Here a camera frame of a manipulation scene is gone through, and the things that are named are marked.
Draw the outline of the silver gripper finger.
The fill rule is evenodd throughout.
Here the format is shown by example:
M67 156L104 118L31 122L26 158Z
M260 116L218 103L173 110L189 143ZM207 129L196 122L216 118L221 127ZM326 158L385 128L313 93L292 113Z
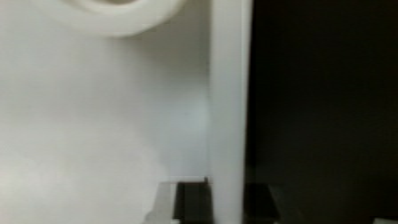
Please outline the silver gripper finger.
M154 209L143 224L178 224L175 218L177 184L162 182L159 185Z

